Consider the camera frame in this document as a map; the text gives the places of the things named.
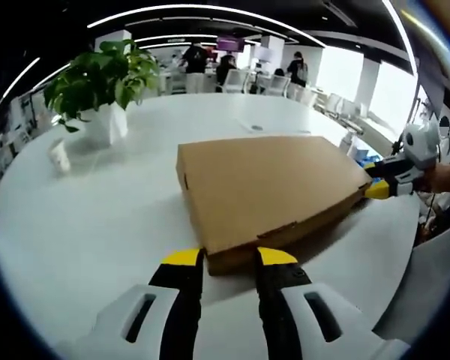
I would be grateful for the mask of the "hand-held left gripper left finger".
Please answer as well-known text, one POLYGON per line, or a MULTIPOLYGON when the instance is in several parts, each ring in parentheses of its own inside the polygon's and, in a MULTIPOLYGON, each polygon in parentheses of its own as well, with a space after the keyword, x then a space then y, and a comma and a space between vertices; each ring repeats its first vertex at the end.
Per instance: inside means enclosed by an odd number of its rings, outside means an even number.
POLYGON ((103 308, 85 336, 58 345, 60 359, 192 359, 201 317, 203 250, 164 258, 146 285, 103 308))

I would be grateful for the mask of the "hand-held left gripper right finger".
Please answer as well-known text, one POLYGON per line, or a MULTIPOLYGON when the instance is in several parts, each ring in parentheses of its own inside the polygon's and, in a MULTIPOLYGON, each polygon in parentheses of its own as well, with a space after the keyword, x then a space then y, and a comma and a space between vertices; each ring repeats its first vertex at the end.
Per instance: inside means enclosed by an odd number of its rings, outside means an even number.
POLYGON ((289 253, 255 250, 259 317, 270 359, 400 359, 402 340, 375 334, 365 315, 289 253))

